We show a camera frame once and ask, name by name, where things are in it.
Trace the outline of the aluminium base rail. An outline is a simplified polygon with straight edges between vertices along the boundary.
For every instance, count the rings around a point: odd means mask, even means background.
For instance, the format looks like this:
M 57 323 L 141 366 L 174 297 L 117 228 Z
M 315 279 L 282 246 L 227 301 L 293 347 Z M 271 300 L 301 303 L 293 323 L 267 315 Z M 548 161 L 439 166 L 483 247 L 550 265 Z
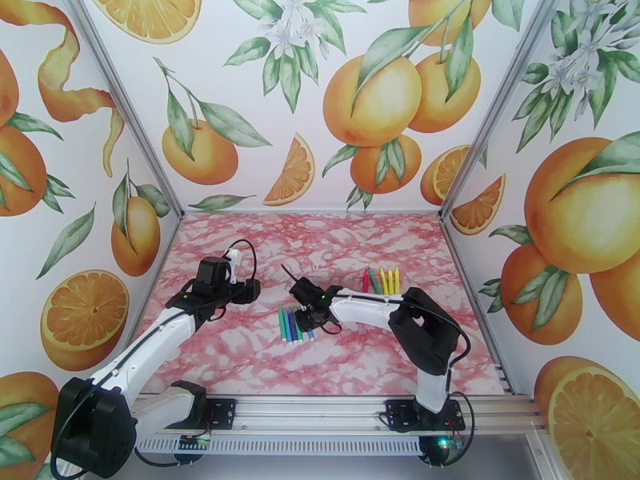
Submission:
M 230 430 L 213 430 L 215 437 L 275 436 L 387 436 L 392 431 L 378 415 L 389 396 L 286 396 L 243 395 L 238 397 Z M 525 395 L 471 395 L 463 398 L 461 416 L 470 432 L 470 410 L 474 411 L 476 434 L 529 434 L 546 431 L 545 419 L 533 400 Z

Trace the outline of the aluminium back rail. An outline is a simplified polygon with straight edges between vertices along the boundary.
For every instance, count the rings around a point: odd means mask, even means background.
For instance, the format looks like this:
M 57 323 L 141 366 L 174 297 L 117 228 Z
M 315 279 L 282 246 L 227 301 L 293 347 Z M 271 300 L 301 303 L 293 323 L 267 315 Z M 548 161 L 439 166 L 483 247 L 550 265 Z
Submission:
M 429 216 L 429 217 L 441 217 L 440 210 L 376 210 L 376 209 L 368 209 L 368 210 L 248 210 L 248 209 L 226 209 L 226 210 L 215 210 L 215 211 L 204 211 L 204 210 L 187 210 L 185 215 L 214 215 L 214 214 L 222 214 L 222 215 L 231 215 L 231 214 L 321 214 L 321 215 L 362 215 L 362 216 L 372 216 L 374 214 L 382 214 L 382 215 L 391 215 L 391 216 L 399 216 L 399 215 L 421 215 L 421 216 Z

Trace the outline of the black round mount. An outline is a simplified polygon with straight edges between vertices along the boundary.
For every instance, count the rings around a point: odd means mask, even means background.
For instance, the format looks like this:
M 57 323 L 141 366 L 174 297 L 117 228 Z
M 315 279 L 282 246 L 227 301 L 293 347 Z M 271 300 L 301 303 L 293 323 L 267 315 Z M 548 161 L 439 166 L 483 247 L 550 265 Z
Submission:
M 440 450 L 435 445 L 435 438 L 438 436 L 421 436 L 418 445 L 421 451 L 421 460 L 429 466 L 444 467 L 452 459 L 451 453 Z
M 180 466 L 192 466 L 204 456 L 204 451 L 200 445 L 189 444 L 174 452 L 174 458 Z

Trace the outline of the aluminium frame post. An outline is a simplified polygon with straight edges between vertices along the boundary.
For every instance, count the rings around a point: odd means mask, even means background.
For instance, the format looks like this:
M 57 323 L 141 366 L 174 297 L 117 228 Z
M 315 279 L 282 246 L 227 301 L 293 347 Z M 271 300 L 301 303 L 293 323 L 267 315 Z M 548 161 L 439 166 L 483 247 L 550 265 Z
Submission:
M 79 28 L 80 34 L 88 42 L 95 62 L 97 63 L 118 111 L 130 128 L 138 148 L 142 152 L 146 164 L 153 176 L 159 183 L 160 190 L 168 200 L 170 210 L 181 221 L 184 217 L 184 209 L 182 208 L 178 197 L 170 184 L 165 171 L 163 170 L 158 157 L 152 147 L 150 139 L 144 130 L 142 121 L 137 114 L 134 104 L 130 100 L 126 92 L 115 64 L 113 63 L 108 50 L 103 43 L 97 28 L 89 16 L 89 11 L 82 0 L 63 0 L 70 10 L 70 16 Z
M 506 68 L 501 83 L 482 120 L 482 124 L 470 144 L 466 159 L 461 165 L 461 169 L 456 175 L 450 191 L 444 199 L 444 203 L 438 210 L 438 217 L 441 222 L 444 222 L 448 218 L 458 194 L 463 189 L 470 173 L 474 170 L 475 164 L 487 147 L 490 136 L 500 121 L 502 113 L 517 84 L 520 83 L 520 77 L 525 69 L 528 58 L 535 49 L 541 32 L 545 29 L 546 24 L 550 22 L 550 16 L 558 4 L 558 1 L 559 0 L 538 0 L 538 4 L 530 17 L 529 23 L 524 29 L 520 41 L 514 47 L 510 64 Z

